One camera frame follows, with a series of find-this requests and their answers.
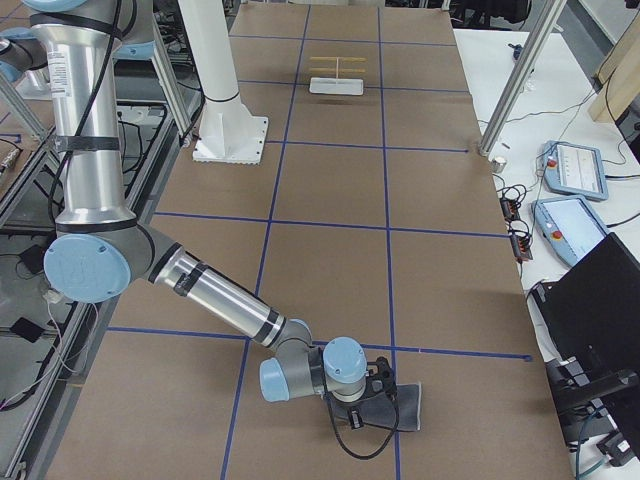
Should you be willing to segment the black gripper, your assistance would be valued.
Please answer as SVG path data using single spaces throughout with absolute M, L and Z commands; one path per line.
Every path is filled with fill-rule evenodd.
M 390 401 L 395 400 L 395 372 L 384 356 L 367 362 L 365 390 L 361 400 L 370 400 L 380 395 L 384 395 Z

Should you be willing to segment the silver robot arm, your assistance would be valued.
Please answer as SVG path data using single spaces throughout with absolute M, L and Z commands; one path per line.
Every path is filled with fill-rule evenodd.
M 148 1 L 33 1 L 32 32 L 46 51 L 60 156 L 54 187 L 64 192 L 57 237 L 44 257 L 51 286 L 99 303 L 143 278 L 188 298 L 273 352 L 260 367 L 263 397 L 314 394 L 344 406 L 397 398 L 387 361 L 368 361 L 361 345 L 339 337 L 316 347 L 308 326 L 287 319 L 256 295 L 142 224 L 127 206 L 116 114 L 113 56 L 155 47 Z

